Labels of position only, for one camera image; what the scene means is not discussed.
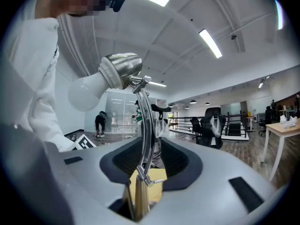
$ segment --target bicycle seat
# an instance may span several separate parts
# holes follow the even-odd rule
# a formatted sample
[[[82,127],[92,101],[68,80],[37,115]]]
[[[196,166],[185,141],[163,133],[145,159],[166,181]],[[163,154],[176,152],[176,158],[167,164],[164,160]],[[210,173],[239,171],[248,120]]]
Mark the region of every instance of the bicycle seat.
[[[171,111],[170,107],[161,108],[161,107],[156,106],[155,104],[151,104],[151,108],[152,108],[152,111],[159,112],[159,113],[162,113],[162,112],[166,112],[167,113],[167,112]]]

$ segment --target white table leg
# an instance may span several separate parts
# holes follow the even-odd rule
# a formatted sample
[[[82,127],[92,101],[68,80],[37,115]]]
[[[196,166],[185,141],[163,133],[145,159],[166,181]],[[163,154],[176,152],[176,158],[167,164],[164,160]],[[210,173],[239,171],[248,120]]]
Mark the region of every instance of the white table leg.
[[[261,162],[264,162],[264,159],[266,158],[266,153],[267,153],[267,148],[268,148],[268,143],[269,143],[269,129],[266,129],[266,140],[264,142],[264,149],[263,149],[263,154],[261,157]]]
[[[280,158],[281,158],[281,154],[282,154],[282,149],[283,149],[284,143],[285,143],[285,138],[284,137],[280,137],[280,139],[279,139],[279,147],[278,147],[278,151],[277,151],[275,163],[273,165],[271,174],[269,176],[269,181],[272,181],[272,179],[273,179],[273,177],[275,175],[275,172],[276,172],[276,170],[278,168],[278,164],[279,164],[279,161],[280,161]]]

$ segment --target glass wall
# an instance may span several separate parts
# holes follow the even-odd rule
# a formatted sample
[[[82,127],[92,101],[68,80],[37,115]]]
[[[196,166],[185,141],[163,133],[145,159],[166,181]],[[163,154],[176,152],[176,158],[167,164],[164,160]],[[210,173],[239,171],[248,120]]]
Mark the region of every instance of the glass wall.
[[[133,134],[135,133],[135,118],[137,105],[136,95],[108,92],[105,112],[107,113],[106,132]],[[156,104],[155,98],[149,98],[151,104]]]

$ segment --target brown wall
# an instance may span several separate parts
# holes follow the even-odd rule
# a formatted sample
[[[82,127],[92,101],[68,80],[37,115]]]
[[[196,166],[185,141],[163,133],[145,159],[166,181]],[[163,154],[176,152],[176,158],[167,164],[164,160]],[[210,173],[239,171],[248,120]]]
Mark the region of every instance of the brown wall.
[[[278,108],[279,105],[282,105],[282,106],[285,105],[286,108],[288,108],[289,106],[293,106],[293,108],[295,108],[294,102],[295,102],[296,94],[294,94],[290,97],[287,97],[285,99],[282,99],[278,102],[275,101],[276,102],[276,108]]]

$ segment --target black rectangular slot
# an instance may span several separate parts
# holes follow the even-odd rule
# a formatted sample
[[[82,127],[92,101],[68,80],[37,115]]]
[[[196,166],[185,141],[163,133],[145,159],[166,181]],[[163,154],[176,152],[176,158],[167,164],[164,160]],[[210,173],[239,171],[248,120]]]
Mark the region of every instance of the black rectangular slot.
[[[83,160],[81,157],[71,157],[71,158],[64,159],[66,165],[76,163],[76,162],[79,162],[81,160]]]
[[[242,177],[230,179],[229,182],[244,203],[249,213],[263,204],[264,200]]]

